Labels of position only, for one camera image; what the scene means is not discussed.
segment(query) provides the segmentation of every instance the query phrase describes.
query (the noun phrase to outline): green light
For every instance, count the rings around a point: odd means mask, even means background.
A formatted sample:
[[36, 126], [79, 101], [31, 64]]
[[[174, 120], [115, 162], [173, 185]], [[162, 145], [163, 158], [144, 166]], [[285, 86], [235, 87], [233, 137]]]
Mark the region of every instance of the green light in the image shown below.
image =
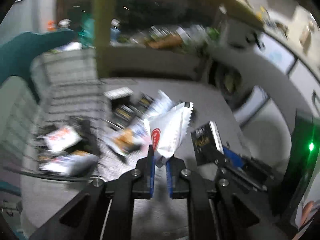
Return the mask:
[[314, 148], [315, 148], [314, 144], [313, 144], [313, 143], [310, 143], [310, 144], [309, 144], [309, 150], [312, 151]]

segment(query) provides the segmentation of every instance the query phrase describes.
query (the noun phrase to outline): teal fabric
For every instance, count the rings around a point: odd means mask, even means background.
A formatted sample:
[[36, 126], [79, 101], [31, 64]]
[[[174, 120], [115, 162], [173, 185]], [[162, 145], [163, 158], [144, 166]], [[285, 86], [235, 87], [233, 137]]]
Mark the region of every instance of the teal fabric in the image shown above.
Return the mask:
[[27, 82], [38, 103], [40, 98], [31, 79], [32, 60], [50, 49], [67, 44], [74, 36], [73, 30], [70, 29], [59, 29], [44, 34], [25, 32], [0, 46], [0, 86], [8, 77], [19, 76]]

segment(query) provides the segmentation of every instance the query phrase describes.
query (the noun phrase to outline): table surface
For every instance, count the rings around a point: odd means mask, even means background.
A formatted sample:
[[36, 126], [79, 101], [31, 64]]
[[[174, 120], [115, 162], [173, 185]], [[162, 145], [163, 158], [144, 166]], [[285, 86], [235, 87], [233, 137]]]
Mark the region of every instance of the table surface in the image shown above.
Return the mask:
[[[138, 159], [147, 155], [147, 148], [129, 155], [125, 162], [111, 152], [101, 140], [112, 130], [101, 118], [107, 118], [110, 109], [101, 103], [104, 91], [127, 86], [137, 98], [140, 92], [155, 98], [158, 90], [165, 92], [172, 100], [194, 103], [197, 116], [194, 124], [175, 153], [185, 161], [186, 167], [196, 170], [196, 160], [190, 132], [195, 128], [215, 121], [223, 145], [227, 142], [236, 153], [250, 156], [244, 138], [231, 109], [219, 91], [195, 82], [159, 79], [106, 79], [104, 83], [83, 83], [52, 89], [51, 98], [43, 103], [44, 113], [41, 126], [55, 123], [62, 125], [68, 115], [85, 115], [91, 118], [92, 132], [97, 135], [101, 158], [95, 171], [106, 180], [117, 179], [122, 173], [135, 167]], [[36, 150], [28, 146], [26, 155], [36, 158]], [[36, 162], [24, 158], [24, 167], [36, 170]], [[209, 176], [216, 171], [215, 165], [209, 169]], [[132, 221], [132, 239], [177, 239], [188, 235], [186, 200], [171, 200], [167, 192], [165, 167], [156, 169], [155, 191], [151, 200], [135, 200]], [[44, 224], [52, 215], [71, 200], [86, 183], [56, 182], [31, 177], [21, 177], [23, 208], [28, 222], [35, 228]]]

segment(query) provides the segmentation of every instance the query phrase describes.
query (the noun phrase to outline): black cable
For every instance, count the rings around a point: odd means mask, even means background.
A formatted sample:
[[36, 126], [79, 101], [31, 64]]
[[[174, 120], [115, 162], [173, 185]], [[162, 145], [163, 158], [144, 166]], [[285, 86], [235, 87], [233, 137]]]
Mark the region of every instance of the black cable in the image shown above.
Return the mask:
[[66, 177], [59, 177], [59, 176], [52, 176], [52, 175], [43, 175], [43, 174], [37, 174], [37, 173], [32, 173], [32, 172], [26, 172], [26, 171], [19, 171], [7, 166], [3, 166], [4, 170], [11, 171], [17, 174], [29, 176], [29, 177], [34, 177], [38, 179], [47, 179], [47, 180], [57, 180], [57, 181], [66, 181], [66, 182], [81, 182], [81, 181], [89, 181], [91, 180], [90, 178], [76, 178], [76, 177], [71, 177], [71, 178], [66, 178]]

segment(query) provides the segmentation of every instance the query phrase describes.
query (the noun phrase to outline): red oval label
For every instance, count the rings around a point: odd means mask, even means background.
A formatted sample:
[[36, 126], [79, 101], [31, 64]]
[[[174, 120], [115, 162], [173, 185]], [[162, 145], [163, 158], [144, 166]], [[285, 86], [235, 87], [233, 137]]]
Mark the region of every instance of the red oval label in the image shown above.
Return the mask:
[[156, 128], [152, 131], [151, 133], [151, 140], [152, 140], [152, 146], [153, 146], [153, 151], [157, 150], [159, 139], [160, 139], [160, 129]]

